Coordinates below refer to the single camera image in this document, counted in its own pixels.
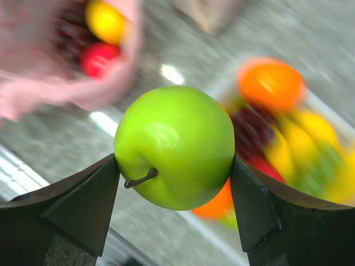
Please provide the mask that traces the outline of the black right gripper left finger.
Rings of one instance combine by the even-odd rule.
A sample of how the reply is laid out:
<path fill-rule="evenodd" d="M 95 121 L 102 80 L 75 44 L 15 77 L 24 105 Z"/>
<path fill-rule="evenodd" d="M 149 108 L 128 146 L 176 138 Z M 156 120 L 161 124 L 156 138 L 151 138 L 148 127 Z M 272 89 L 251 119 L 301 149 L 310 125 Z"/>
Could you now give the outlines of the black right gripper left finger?
<path fill-rule="evenodd" d="M 47 187 L 1 203 L 1 265 L 95 265 L 120 172 L 113 154 Z"/>

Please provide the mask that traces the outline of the yellow fake mango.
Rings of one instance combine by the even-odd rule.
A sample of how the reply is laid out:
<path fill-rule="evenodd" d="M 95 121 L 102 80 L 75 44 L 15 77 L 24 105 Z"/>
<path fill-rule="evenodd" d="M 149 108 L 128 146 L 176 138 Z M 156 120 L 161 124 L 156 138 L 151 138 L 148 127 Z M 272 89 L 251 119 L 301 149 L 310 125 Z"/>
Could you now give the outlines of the yellow fake mango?
<path fill-rule="evenodd" d="M 318 142 L 327 142 L 340 149 L 338 135 L 333 126 L 321 115 L 308 109 L 294 113 L 295 120 Z"/>

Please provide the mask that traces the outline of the green fake apple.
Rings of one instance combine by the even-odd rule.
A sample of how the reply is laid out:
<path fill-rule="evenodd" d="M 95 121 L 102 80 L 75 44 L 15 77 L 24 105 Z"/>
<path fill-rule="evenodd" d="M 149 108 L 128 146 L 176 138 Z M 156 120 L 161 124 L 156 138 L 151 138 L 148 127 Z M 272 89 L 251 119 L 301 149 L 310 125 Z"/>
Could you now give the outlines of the green fake apple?
<path fill-rule="evenodd" d="M 125 188 L 166 209 L 212 200 L 231 172 L 235 136 L 221 104 L 188 86 L 151 90 L 126 110 L 114 138 Z"/>

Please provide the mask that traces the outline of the red fake apple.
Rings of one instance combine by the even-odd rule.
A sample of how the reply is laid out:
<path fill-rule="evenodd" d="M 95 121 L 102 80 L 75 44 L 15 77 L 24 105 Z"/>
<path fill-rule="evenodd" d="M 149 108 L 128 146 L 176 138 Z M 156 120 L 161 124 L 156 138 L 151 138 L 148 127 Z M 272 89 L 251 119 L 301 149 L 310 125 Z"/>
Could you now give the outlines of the red fake apple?
<path fill-rule="evenodd" d="M 91 78 L 100 79 L 109 64 L 121 54 L 119 46 L 96 42 L 90 45 L 80 57 L 83 73 Z"/>

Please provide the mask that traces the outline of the pink plastic bag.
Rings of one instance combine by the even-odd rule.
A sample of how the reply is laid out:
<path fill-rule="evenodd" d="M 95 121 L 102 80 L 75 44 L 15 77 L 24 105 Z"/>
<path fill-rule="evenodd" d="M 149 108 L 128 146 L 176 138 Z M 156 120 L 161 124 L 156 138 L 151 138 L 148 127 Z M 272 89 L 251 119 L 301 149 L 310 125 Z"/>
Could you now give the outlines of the pink plastic bag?
<path fill-rule="evenodd" d="M 127 20 L 121 54 L 100 79 L 72 68 L 54 47 L 54 20 L 75 3 L 1 2 L 1 120 L 18 121 L 37 107 L 74 104 L 84 110 L 108 105 L 124 94 L 136 74 L 142 45 L 141 1 L 105 1 Z"/>

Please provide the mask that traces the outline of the purple grape bunch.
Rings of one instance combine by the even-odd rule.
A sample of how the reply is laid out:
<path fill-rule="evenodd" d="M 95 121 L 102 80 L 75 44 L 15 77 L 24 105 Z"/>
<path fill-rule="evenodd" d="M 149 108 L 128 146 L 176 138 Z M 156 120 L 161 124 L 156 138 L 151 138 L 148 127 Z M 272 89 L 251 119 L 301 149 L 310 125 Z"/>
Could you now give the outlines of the purple grape bunch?
<path fill-rule="evenodd" d="M 81 3 L 63 9 L 54 20 L 54 47 L 72 67 L 80 67 L 84 50 L 98 39 L 89 30 Z"/>

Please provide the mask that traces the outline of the yellow fake lemon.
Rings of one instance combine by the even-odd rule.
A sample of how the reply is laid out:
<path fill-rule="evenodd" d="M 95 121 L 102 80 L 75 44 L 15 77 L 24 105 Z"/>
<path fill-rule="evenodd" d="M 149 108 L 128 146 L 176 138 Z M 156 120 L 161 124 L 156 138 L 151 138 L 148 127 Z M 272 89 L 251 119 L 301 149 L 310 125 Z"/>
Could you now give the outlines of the yellow fake lemon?
<path fill-rule="evenodd" d="M 126 18 L 105 1 L 89 1 L 85 8 L 89 30 L 103 42 L 121 45 L 128 27 Z"/>

